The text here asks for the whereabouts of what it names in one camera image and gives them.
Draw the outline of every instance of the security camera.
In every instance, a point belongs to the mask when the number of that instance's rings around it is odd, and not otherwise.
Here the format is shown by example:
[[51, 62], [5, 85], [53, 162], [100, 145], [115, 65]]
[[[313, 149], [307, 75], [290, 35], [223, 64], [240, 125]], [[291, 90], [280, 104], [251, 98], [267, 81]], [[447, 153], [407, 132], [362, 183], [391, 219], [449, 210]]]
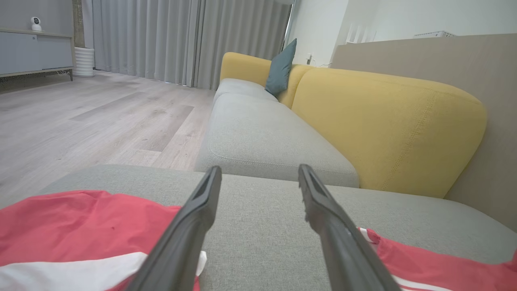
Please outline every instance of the security camera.
[[31, 17], [33, 31], [41, 31], [41, 20], [37, 17]]

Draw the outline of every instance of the gray sofa seat cushion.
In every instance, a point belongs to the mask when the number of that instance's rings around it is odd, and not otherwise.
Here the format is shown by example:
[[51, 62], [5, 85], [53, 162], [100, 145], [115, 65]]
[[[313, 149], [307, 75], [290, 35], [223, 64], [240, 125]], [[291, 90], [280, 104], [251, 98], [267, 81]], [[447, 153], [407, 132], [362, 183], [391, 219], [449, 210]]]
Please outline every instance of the gray sofa seat cushion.
[[[199, 172], [104, 165], [70, 174], [41, 194], [98, 189], [183, 205]], [[430, 197], [329, 186], [357, 226], [433, 252], [483, 263], [509, 261], [517, 234], [466, 205]], [[321, 244], [305, 222], [297, 182], [223, 175], [203, 250], [202, 291], [330, 290]]]
[[239, 79], [223, 79], [217, 88], [216, 94], [214, 96], [214, 104], [217, 99], [226, 93], [236, 93], [243, 94], [248, 96], [253, 96], [260, 99], [271, 100], [278, 102], [276, 97], [268, 93], [264, 87], [257, 83], [253, 83], [250, 81], [239, 80]]
[[359, 187], [350, 162], [285, 105], [227, 93], [214, 105], [196, 171], [297, 181], [309, 164], [327, 185]]

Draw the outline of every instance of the red and white fabric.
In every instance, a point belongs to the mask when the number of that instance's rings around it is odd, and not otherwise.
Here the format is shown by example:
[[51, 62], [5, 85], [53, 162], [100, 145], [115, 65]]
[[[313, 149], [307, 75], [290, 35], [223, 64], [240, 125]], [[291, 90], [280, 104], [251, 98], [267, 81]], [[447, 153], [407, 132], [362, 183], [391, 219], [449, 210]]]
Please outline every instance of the red and white fabric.
[[512, 261], [489, 265], [401, 244], [371, 229], [359, 231], [403, 291], [517, 290], [517, 252]]
[[0, 289], [123, 290], [179, 209], [105, 191], [36, 196], [1, 209]]

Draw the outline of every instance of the white stripe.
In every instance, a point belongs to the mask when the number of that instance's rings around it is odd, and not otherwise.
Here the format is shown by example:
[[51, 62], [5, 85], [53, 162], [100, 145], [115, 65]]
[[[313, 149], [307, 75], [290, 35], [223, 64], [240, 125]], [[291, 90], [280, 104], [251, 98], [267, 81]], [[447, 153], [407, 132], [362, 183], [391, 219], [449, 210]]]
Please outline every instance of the white stripe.
[[104, 291], [133, 275], [142, 252], [99, 260], [15, 263], [0, 267], [0, 290]]
[[373, 240], [368, 237], [368, 230], [366, 228], [359, 227], [359, 230], [361, 231], [362, 236], [364, 236], [364, 239], [366, 239], [367, 242], [373, 243]]
[[195, 270], [195, 275], [199, 277], [201, 275], [201, 272], [203, 272], [203, 269], [205, 268], [206, 264], [206, 252], [201, 251], [199, 254], [199, 260], [197, 261], [197, 268]]
[[442, 288], [442, 287], [438, 287], [438, 286], [434, 286], [434, 285], [429, 285], [429, 284], [423, 284], [423, 283], [417, 283], [417, 282], [413, 282], [413, 281], [409, 281], [409, 280], [406, 280], [406, 279], [402, 279], [402, 278], [399, 278], [395, 275], [391, 275], [393, 276], [393, 279], [395, 279], [395, 281], [401, 285], [401, 288], [402, 287], [409, 287], [409, 288], [416, 288], [416, 289], [424, 289], [424, 290], [430, 290], [430, 291], [452, 291], [450, 289], [447, 289], [447, 288]]

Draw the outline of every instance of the teal throw pillow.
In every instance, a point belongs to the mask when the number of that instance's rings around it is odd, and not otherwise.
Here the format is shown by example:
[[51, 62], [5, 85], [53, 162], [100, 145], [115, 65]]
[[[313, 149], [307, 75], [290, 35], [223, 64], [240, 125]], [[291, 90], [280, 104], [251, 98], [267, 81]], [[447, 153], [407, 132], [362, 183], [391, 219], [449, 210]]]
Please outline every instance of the teal throw pillow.
[[291, 72], [295, 52], [296, 39], [271, 61], [265, 89], [276, 98], [278, 98], [280, 93], [287, 90], [289, 73]]

